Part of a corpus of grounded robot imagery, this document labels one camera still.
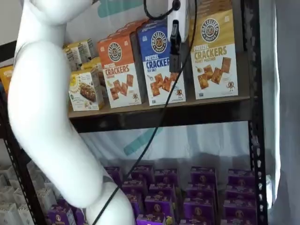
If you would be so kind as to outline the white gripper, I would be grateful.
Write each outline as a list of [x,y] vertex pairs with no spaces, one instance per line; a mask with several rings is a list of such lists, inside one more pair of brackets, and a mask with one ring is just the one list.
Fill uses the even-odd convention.
[[187,0],[168,0],[167,36],[170,42],[169,71],[181,69],[181,43],[185,42],[189,31],[189,4]]

